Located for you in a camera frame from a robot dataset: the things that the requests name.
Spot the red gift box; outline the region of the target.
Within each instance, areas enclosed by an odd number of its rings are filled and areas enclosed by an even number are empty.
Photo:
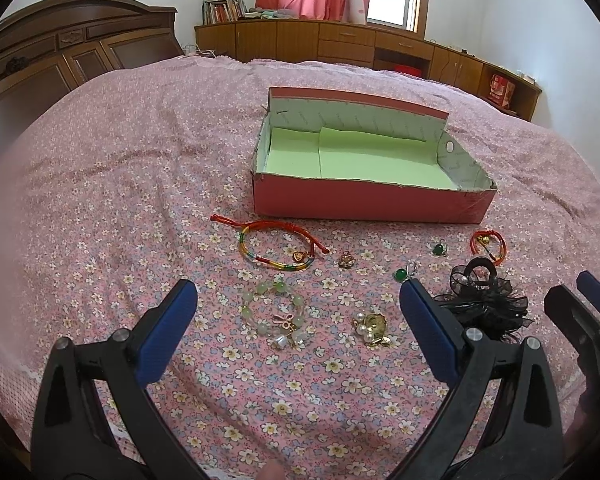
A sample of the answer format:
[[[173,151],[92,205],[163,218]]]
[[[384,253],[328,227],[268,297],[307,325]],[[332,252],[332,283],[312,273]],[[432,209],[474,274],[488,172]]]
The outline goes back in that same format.
[[[488,100],[496,106],[509,108],[516,84],[507,77],[494,73],[490,80]]]

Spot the red item in cabinet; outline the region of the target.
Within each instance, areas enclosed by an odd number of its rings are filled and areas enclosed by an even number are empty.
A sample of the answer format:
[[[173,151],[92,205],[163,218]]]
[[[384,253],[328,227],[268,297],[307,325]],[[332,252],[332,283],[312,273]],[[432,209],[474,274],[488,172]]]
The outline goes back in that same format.
[[[396,64],[395,66],[393,66],[393,70],[400,74],[422,78],[422,70],[418,67]]]

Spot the row of books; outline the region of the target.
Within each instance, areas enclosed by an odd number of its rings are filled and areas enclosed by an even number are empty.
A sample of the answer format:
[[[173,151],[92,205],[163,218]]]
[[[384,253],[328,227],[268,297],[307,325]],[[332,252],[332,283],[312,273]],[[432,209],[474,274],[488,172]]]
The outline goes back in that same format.
[[[202,2],[202,24],[238,22],[246,17],[247,12],[248,8],[244,0],[204,0]]]

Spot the green stone pendant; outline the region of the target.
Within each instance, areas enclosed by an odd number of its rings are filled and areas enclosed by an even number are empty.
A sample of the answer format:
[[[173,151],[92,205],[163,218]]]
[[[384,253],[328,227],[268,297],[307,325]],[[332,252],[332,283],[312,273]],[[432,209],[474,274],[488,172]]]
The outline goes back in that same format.
[[[397,268],[393,272],[393,279],[398,283],[404,283],[408,280],[411,280],[417,274],[418,268],[419,263],[417,261],[407,260],[404,266],[400,266],[400,268]]]

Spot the pearl gold brooch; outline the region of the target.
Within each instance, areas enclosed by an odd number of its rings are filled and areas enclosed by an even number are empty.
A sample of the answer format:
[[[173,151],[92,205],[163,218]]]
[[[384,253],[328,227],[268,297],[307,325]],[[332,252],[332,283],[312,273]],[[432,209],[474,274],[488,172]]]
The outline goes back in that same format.
[[[391,338],[387,332],[387,320],[381,313],[358,312],[352,320],[355,333],[367,347],[388,347]]]

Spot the green felt box liner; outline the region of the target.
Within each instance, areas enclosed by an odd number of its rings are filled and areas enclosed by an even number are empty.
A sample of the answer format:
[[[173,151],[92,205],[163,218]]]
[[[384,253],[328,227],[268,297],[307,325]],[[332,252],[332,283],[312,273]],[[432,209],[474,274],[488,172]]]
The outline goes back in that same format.
[[[332,128],[319,132],[274,128],[263,171],[301,179],[457,189],[439,165],[434,144]]]

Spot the red cardboard box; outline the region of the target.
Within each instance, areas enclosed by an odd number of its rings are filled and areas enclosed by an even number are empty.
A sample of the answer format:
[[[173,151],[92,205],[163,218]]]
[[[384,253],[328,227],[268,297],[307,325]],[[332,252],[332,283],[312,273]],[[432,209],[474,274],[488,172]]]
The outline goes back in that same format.
[[[253,208],[272,218],[478,224],[498,187],[449,115],[372,94],[272,87]]]

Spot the pink floral bedspread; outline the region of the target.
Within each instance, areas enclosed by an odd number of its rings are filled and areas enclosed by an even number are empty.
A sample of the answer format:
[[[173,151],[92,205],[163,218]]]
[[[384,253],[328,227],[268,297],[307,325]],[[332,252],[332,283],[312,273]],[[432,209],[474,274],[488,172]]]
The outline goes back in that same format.
[[[600,184],[560,136],[435,82],[322,63],[182,56],[116,70],[73,90],[23,133],[0,166],[0,411],[30,438],[53,343],[132,326],[176,281],[198,310],[150,392],[184,448],[217,474],[280,460],[293,479],[380,479],[445,396],[399,311],[407,260],[430,292],[470,256],[470,226],[308,222],[328,248],[286,281],[306,300],[308,344],[277,351],[242,324],[245,292],[272,271],[239,255],[214,214],[254,216],[250,166],[268,90],[310,87],[444,110],[449,133],[498,187],[484,225],[505,238],[502,274],[529,300],[562,412],[583,386],[543,299],[583,270],[600,279]],[[338,258],[349,251],[352,269]],[[388,347],[355,333],[381,313]]]

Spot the small gold pendant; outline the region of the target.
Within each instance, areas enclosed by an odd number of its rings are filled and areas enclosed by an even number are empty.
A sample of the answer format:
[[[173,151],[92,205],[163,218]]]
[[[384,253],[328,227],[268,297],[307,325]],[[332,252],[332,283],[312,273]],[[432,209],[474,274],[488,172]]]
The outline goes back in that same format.
[[[355,258],[353,255],[347,250],[343,252],[338,258],[338,266],[340,269],[352,269],[355,265]]]

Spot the long wooden cabinet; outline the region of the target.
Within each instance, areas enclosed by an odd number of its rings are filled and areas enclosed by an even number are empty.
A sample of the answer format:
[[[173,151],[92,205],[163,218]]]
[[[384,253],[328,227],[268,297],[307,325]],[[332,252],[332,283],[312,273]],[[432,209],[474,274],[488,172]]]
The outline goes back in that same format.
[[[418,67],[422,78],[478,96],[505,114],[532,119],[542,89],[506,68],[475,55],[440,46],[410,32],[384,26],[349,25],[301,20],[245,20],[197,25],[197,46],[240,62],[255,58],[299,63],[322,61],[373,70],[393,70],[396,64]],[[494,73],[516,84],[509,108],[488,100]]]

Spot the black feather hair accessory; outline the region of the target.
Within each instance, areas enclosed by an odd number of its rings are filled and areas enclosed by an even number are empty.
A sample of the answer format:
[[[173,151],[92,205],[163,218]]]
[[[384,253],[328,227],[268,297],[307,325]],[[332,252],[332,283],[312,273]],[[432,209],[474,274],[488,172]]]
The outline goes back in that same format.
[[[478,328],[496,341],[518,341],[517,333],[533,323],[528,298],[517,295],[512,283],[501,278],[495,264],[486,257],[454,266],[449,290],[434,296],[434,301],[450,311],[464,328]]]

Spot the dark wooden headboard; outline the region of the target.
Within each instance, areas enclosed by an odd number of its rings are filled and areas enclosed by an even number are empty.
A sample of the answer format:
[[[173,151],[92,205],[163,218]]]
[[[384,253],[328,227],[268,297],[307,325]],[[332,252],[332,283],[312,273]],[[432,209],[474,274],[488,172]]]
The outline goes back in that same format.
[[[43,0],[0,21],[0,156],[72,90],[182,54],[173,6]]]

